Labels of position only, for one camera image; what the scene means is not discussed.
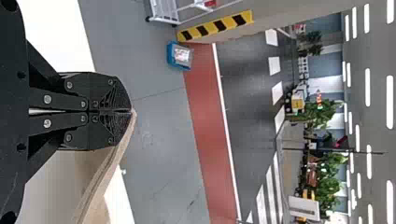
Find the metal bolt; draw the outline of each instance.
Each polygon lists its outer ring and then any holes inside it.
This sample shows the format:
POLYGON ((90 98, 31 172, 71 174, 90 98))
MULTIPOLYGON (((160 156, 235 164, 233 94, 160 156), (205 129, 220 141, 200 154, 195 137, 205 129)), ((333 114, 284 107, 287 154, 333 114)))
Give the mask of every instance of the metal bolt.
POLYGON ((70 133, 68 133, 68 134, 66 135, 66 142, 71 142, 72 139, 73 139, 73 136, 72 136, 70 133))
POLYGON ((66 83, 67 89, 72 89, 73 88, 73 83, 72 82, 67 82, 66 83))
POLYGON ((97 122, 98 122, 98 120, 99 120, 99 119, 98 119, 98 117, 97 117, 97 116, 93 116, 93 117, 92 117, 92 122, 93 122, 93 123, 97 123, 97 122))
POLYGON ((44 96, 44 104, 49 105, 51 101, 52 101, 52 97, 50 97, 50 95, 44 96))
POLYGON ((49 128, 51 124, 50 119, 44 119, 44 128, 49 128))
POLYGON ((97 101, 93 101, 93 107, 98 107, 99 106, 99 102, 97 102, 97 101))

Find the warning stripe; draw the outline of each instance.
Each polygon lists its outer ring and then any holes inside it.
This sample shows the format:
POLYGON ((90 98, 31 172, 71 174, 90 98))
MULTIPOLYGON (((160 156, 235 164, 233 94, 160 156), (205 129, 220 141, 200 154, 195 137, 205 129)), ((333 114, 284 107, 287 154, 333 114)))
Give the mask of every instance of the warning stripe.
POLYGON ((203 36, 215 35, 217 33, 232 30, 236 27, 251 24, 253 22, 253 12, 251 10, 243 11, 232 16, 227 16, 219 20, 210 21, 177 32, 177 40, 179 42, 186 42, 199 39, 203 36))

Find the white stripe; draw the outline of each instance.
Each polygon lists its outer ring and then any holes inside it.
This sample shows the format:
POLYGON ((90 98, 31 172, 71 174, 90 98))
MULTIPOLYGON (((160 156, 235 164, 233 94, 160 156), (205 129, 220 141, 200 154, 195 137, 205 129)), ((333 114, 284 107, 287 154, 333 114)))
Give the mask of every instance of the white stripe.
POLYGON ((356 39, 358 37, 358 9, 352 8, 352 37, 356 39))
POLYGON ((277 196, 277 204, 279 209, 279 222, 282 223, 283 218, 283 203, 282 203, 282 193, 280 188, 280 173, 279 173, 279 165, 277 161, 277 152, 274 156, 274 172, 275 172, 275 186, 276 186, 276 196, 277 196))
POLYGON ((264 197, 264 186, 262 185, 259 189, 259 193, 256 197, 257 212, 259 214, 259 223, 267 224, 267 211, 265 208, 265 197, 264 197))
POLYGON ((280 59, 279 57, 269 57, 268 64, 270 68, 270 76, 280 72, 280 59))
POLYGON ((268 188, 268 201, 270 203, 270 215, 271 223, 276 224, 276 206, 275 206, 275 194, 274 194, 274 181, 272 180, 272 169, 271 166, 267 171, 267 188, 268 188))
POLYGON ((233 178, 233 194, 235 195, 236 213, 238 215, 238 220, 242 220, 241 219, 241 206, 239 204, 238 188, 236 186, 235 169, 233 167, 233 152, 231 150, 231 141, 230 141, 230 134, 229 134, 229 130, 228 130, 227 114, 225 112, 224 95, 223 95, 222 85, 221 85, 221 77, 220 77, 220 69, 219 69, 219 58, 218 58, 218 51, 217 51, 217 48, 216 48, 216 44, 212 44, 212 49, 213 49, 213 56, 215 58, 216 75, 218 77, 219 96, 220 96, 220 102, 221 102, 221 111, 222 111, 222 114, 223 114, 225 136, 226 136, 226 139, 227 139, 228 157, 229 157, 229 160, 230 160, 231 175, 232 175, 232 178, 233 178))
POLYGON ((345 23, 346 23, 346 42, 349 41, 349 15, 346 15, 345 18, 345 23))
POLYGON ((247 223, 253 223, 253 214, 251 213, 251 211, 247 216, 247 223))
POLYGON ((283 85, 282 81, 277 83, 273 88, 273 105, 276 105, 276 102, 280 100, 280 98, 283 96, 283 85))
POLYGON ((279 112, 275 116, 275 128, 276 133, 279 132, 280 127, 282 127, 283 120, 285 120, 285 106, 282 105, 279 112))
POLYGON ((282 33, 282 34, 284 34, 285 36, 287 36, 288 38, 291 38, 291 36, 288 34, 288 33, 286 33, 286 31, 284 31, 284 30, 282 30, 282 29, 280 29, 280 28, 276 28, 280 33, 282 33))
POLYGON ((277 33, 276 30, 270 29, 265 31, 265 38, 267 45, 277 46, 277 33))

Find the crosswalk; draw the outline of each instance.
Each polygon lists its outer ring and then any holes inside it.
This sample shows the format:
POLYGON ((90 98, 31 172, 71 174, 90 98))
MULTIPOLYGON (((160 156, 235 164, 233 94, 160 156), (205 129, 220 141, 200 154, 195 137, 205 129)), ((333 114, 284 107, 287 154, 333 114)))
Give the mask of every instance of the crosswalk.
MULTIPOLYGON (((266 41, 268 45, 277 46, 277 37, 275 30, 268 30, 265 32, 266 41)), ((274 76, 281 71, 279 57, 269 57, 269 71, 270 76, 274 76)), ((273 105, 276 105, 283 96, 282 81, 278 82, 272 88, 273 105)), ((285 120, 285 107, 281 106, 275 116, 276 133, 281 129, 283 121, 285 120)), ((258 224, 278 224, 283 220, 283 194, 281 188, 281 176, 279 170, 279 158, 277 152, 274 155, 272 164, 268 167, 265 176, 265 183, 262 183, 257 196, 257 217, 254 217, 254 212, 250 211, 247 216, 246 223, 254 223, 258 220, 258 224)))
MULTIPOLYGON (((266 183, 262 184, 256 197, 258 224, 280 224, 283 220, 283 198, 277 152, 273 164, 266 173, 266 183)), ((250 211, 246 223, 254 223, 250 211)))

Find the green plant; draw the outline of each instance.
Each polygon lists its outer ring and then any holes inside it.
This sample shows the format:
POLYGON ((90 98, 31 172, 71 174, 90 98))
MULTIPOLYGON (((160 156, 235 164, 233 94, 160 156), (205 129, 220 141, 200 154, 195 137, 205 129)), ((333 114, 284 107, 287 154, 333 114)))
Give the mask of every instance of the green plant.
POLYGON ((336 108, 340 106, 335 101, 325 99, 322 101, 322 109, 318 109, 317 103, 306 103, 305 112, 297 116, 287 116, 290 122, 306 122, 309 132, 313 132, 316 128, 326 129, 327 122, 332 119, 336 112, 336 108))
POLYGON ((321 31, 312 31, 307 34, 298 35, 298 40, 301 42, 308 42, 310 44, 317 44, 321 41, 322 34, 321 31))
POLYGON ((308 49, 308 52, 312 55, 312 56, 318 56, 320 55, 320 53, 323 51, 323 45, 313 45, 308 49))

